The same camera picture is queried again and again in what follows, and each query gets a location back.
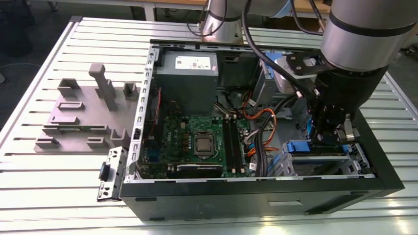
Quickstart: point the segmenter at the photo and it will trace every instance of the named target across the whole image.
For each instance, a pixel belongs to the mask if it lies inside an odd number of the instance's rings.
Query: aluminum extrusion table
[[[251,32],[259,45],[321,44],[321,37],[294,31]],[[198,221],[142,222],[123,202],[97,203],[106,155],[36,153],[35,139],[60,95],[60,80],[75,78],[80,85],[95,85],[87,72],[92,62],[104,63],[114,86],[126,81],[142,86],[150,39],[199,40],[182,23],[83,18],[67,25],[0,133],[0,232],[418,234],[418,113],[389,74],[361,110],[405,190],[327,215]]]

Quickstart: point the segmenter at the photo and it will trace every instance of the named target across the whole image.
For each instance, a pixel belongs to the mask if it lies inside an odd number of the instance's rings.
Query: table leg
[[[59,10],[59,2],[57,1],[48,1],[47,2],[51,8],[51,11],[56,12]]]
[[[146,20],[155,21],[155,4],[144,3]]]

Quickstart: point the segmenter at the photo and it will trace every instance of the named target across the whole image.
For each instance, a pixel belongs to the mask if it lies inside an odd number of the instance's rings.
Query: floor
[[[51,12],[47,2],[32,1],[31,11],[36,25],[27,28],[27,33],[33,44],[33,51],[29,55],[20,58],[11,58],[0,53],[0,72],[9,80],[5,86],[0,86],[0,129],[48,56],[71,16],[132,19],[132,9],[127,6],[59,3],[59,8],[57,12]],[[163,9],[158,9],[156,19],[159,21],[190,21],[195,23],[200,16],[199,11],[187,10],[168,12],[168,14],[170,16]],[[140,8],[134,9],[134,15],[136,19],[144,18]],[[260,17],[251,16],[248,20],[251,26],[263,27],[263,19]],[[4,67],[4,65],[15,63],[28,64]],[[402,56],[398,62],[390,66],[389,71],[411,102],[418,106],[418,61]]]

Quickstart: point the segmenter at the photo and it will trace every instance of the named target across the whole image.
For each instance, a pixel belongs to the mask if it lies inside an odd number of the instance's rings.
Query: green motherboard
[[[224,129],[226,121],[234,122],[231,129]],[[160,147],[147,149],[151,178],[164,178],[167,165],[172,163],[222,165],[224,178],[251,176],[242,144],[248,132],[246,119],[171,116],[166,117],[163,123]],[[226,142],[231,139],[232,132],[236,134],[236,141]],[[239,162],[240,167],[234,168],[231,161]]]

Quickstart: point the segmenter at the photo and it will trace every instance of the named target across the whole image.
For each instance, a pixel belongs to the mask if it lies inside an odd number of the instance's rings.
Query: ram slot
[[[227,118],[222,121],[222,130],[223,130],[223,146],[224,154],[227,156],[227,170],[228,172],[235,173],[235,161],[232,156],[232,147],[231,147],[231,132],[230,132],[230,120]]]
[[[232,143],[232,154],[234,154],[234,161],[235,161],[235,169],[236,169],[236,172],[243,173],[236,119],[232,119],[230,123],[231,123],[230,128],[231,128],[231,143]]]

